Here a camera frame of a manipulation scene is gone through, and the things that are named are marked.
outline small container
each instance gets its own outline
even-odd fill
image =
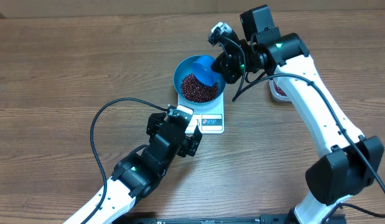
[[[279,94],[277,92],[276,87],[278,87],[278,86],[276,86],[275,82],[273,80],[269,80],[269,89],[271,91],[272,99],[274,99],[276,102],[291,103],[289,97],[282,96],[281,94]]]
[[[184,77],[186,77],[187,75],[189,75],[193,72],[192,66],[193,66],[194,62],[196,62],[201,57],[202,57],[201,55],[196,55],[196,56],[191,56],[191,57],[183,60],[174,71],[174,76],[173,76],[174,88],[177,91],[177,93],[179,94],[179,96],[181,96],[183,99],[185,99],[185,97],[183,96],[182,91],[181,91],[181,82],[184,79]],[[219,98],[219,96],[224,92],[225,85],[226,85],[222,76],[219,76],[217,78],[217,80],[215,80],[215,82],[218,82],[218,92],[217,92],[216,98],[214,100],[211,100],[211,101],[205,102],[205,103],[196,103],[196,102],[189,101],[187,99],[185,99],[185,100],[188,103],[190,103],[191,105],[195,105],[195,106],[206,106],[206,105],[209,105],[209,104],[215,102]]]

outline blue bowl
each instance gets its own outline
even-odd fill
[[[183,96],[183,94],[181,92],[181,82],[184,79],[184,77],[186,77],[187,75],[189,75],[193,72],[192,71],[192,65],[200,57],[201,57],[201,55],[195,55],[195,56],[191,56],[191,57],[183,60],[174,71],[173,83],[174,83],[175,91],[177,91],[177,93],[184,99],[185,99],[185,97]],[[196,102],[189,101],[187,99],[185,99],[185,100],[188,101],[190,104],[197,105],[197,106],[204,106],[204,105],[208,105],[208,104],[212,103],[224,92],[225,84],[226,84],[223,77],[221,77],[221,76],[219,76],[217,78],[216,82],[218,82],[218,93],[217,93],[217,96],[215,99],[213,99],[209,102],[204,102],[204,103],[196,103]]]

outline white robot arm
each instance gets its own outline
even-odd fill
[[[156,189],[176,155],[194,156],[198,149],[202,139],[199,128],[195,128],[192,136],[185,135],[185,130],[193,115],[192,109],[182,105],[176,108],[169,105],[166,110],[142,100],[121,98],[103,106],[93,120],[90,138],[95,155],[93,141],[95,122],[105,108],[119,101],[138,101],[165,112],[154,113],[149,117],[147,134],[150,136],[150,144],[137,147],[119,161],[104,187],[64,224],[112,223]]]
[[[354,126],[336,104],[336,101],[321,81],[311,56],[304,57],[304,55],[299,55],[286,60],[286,65],[276,68],[274,74],[276,75],[278,73],[301,75],[315,82],[316,86],[321,89],[332,105],[337,117],[341,118],[340,120],[349,137],[354,142],[360,141],[358,136],[363,136],[363,133]],[[317,147],[319,157],[331,153],[333,146],[344,148],[350,145],[343,135],[338,134],[339,127],[336,125],[335,120],[320,95],[311,86],[308,86],[307,83],[302,80],[291,77],[279,77],[275,78],[274,81],[290,98],[305,125],[308,127]],[[294,213],[299,223],[320,223],[337,203],[345,202],[350,197],[351,195],[346,195],[334,204],[326,206],[320,203],[312,193],[309,192],[304,200],[296,206]]]
[[[135,197],[130,197],[128,189],[120,180],[107,180],[108,191],[101,208],[86,223],[110,224],[121,215],[130,211],[136,203]],[[64,224],[82,223],[85,218],[94,210],[101,200],[104,187],[79,211],[73,214]]]

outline wood grain surface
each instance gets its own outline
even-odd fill
[[[385,145],[385,10],[273,16],[282,34],[305,41],[349,119]],[[173,72],[186,57],[220,53],[206,41],[218,21],[243,37],[237,13],[0,19],[0,223],[62,223],[84,205],[103,184],[89,142],[95,113],[119,97],[176,105]],[[267,83],[232,103],[236,89],[225,90],[225,133],[204,135],[195,157],[177,157],[132,213],[248,217],[287,213],[305,197],[318,156],[296,110],[273,102]],[[95,139],[108,175],[147,143],[156,112],[120,103],[101,115]],[[385,181],[385,153],[379,173]],[[377,184],[350,201],[385,212]],[[350,223],[385,223],[340,212]]]
[[[385,9],[385,0],[0,0],[6,18],[244,12],[268,4],[273,11]]]

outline digital kitchen scale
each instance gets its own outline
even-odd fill
[[[185,134],[193,134],[195,128],[199,127],[202,134],[223,134],[224,132],[224,89],[225,81],[219,75],[216,82],[218,83],[218,93],[216,98],[205,103],[195,103],[185,99],[182,96],[181,83],[182,80],[189,74],[196,74],[192,67],[195,62],[201,63],[202,59],[211,60],[209,64],[214,62],[214,58],[208,55],[195,55],[183,60],[174,71],[174,88],[178,93],[179,105],[184,105],[193,109],[193,116],[188,125]]]
[[[193,134],[198,125],[202,134],[223,134],[224,132],[224,93],[207,105],[194,105],[178,96],[179,105],[193,109],[193,116],[185,134]]]

